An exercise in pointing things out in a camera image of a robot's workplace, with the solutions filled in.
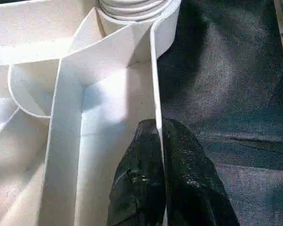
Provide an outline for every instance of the white tape roll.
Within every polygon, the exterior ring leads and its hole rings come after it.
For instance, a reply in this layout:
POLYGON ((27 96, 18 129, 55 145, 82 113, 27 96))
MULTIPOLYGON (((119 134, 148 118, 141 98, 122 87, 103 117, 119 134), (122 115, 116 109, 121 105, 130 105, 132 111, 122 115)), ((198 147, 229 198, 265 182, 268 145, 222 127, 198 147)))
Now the white tape roll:
POLYGON ((159 16, 172 0, 100 0, 110 17, 125 21, 142 21, 159 16))

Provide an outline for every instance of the white plastic surface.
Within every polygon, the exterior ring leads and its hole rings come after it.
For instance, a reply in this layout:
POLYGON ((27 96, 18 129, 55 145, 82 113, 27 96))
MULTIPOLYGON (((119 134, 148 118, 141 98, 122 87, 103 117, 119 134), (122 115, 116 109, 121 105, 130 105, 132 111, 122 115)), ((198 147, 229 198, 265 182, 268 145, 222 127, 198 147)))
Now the white plastic surface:
POLYGON ((156 118, 162 132, 156 59, 180 0, 136 1, 134 13, 149 3, 167 7, 138 23, 89 0, 0 5, 1 226, 106 224, 138 122, 156 118))
POLYGON ((8 88, 15 103, 27 114, 49 118, 59 60, 12 65, 8 88))

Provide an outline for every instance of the curved compartment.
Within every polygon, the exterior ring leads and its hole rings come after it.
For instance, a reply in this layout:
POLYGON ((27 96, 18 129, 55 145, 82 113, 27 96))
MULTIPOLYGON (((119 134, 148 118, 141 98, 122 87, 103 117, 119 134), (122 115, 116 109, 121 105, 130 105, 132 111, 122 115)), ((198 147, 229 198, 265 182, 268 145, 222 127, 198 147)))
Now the curved compartment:
POLYGON ((16 104, 27 114, 50 118, 59 60, 12 65, 8 88, 16 104))

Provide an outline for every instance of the dark fabric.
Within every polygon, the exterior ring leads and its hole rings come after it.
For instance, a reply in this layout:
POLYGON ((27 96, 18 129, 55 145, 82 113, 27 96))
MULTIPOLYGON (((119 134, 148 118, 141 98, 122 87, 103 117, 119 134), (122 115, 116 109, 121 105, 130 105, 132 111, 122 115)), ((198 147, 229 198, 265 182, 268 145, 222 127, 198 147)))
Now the dark fabric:
POLYGON ((240 224, 283 226, 283 50, 273 1, 183 0, 158 75, 163 116, 196 135, 240 224))
POLYGON ((214 164, 182 124, 164 120, 167 197, 154 120, 139 123, 110 193, 108 226, 161 225, 166 199, 170 226, 238 226, 214 164))

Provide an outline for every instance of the gray fabric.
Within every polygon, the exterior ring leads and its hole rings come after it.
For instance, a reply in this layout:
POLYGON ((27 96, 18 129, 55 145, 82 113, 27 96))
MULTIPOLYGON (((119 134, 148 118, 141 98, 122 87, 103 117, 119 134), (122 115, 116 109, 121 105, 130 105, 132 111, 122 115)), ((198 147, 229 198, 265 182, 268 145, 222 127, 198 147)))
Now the gray fabric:
POLYGON ((272 0, 183 0, 162 114, 216 165, 241 226, 283 226, 283 50, 272 0))
POLYGON ((241 225, 283 226, 283 171, 216 164, 241 225))

